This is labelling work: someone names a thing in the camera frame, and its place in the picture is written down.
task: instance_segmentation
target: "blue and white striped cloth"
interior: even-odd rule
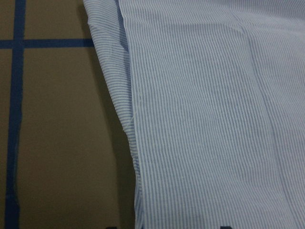
[[[84,0],[137,229],[305,229],[305,0]]]

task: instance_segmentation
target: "blue line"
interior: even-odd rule
[[[73,48],[93,47],[92,39],[24,40],[25,48]]]
[[[13,48],[12,40],[2,40],[0,41],[0,49],[11,49]]]
[[[22,120],[22,74],[23,35],[25,23],[25,0],[15,0],[14,42],[12,51],[10,83],[10,118],[7,155],[5,229],[19,228],[20,208],[17,199],[16,171],[20,124]]]

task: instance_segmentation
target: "garment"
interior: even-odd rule
[[[84,0],[137,229],[305,228],[305,1]]]

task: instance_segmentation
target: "blue cross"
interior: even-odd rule
[[[0,49],[12,49],[10,117],[7,153],[7,179],[5,198],[5,229],[19,228],[19,204],[16,195],[16,171],[19,132],[22,120],[23,53],[27,48],[93,47],[92,39],[25,40],[26,0],[15,0],[13,40],[0,40]]]

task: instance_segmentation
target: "blue tape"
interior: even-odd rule
[[[93,47],[92,39],[24,40],[25,48],[75,48]]]
[[[20,208],[16,195],[16,170],[19,132],[22,119],[21,102],[25,5],[25,0],[15,0],[14,41],[12,42],[13,50],[10,83],[10,118],[5,198],[5,229],[19,228]]]
[[[0,41],[0,49],[11,49],[11,48],[13,48],[13,41],[11,40]]]

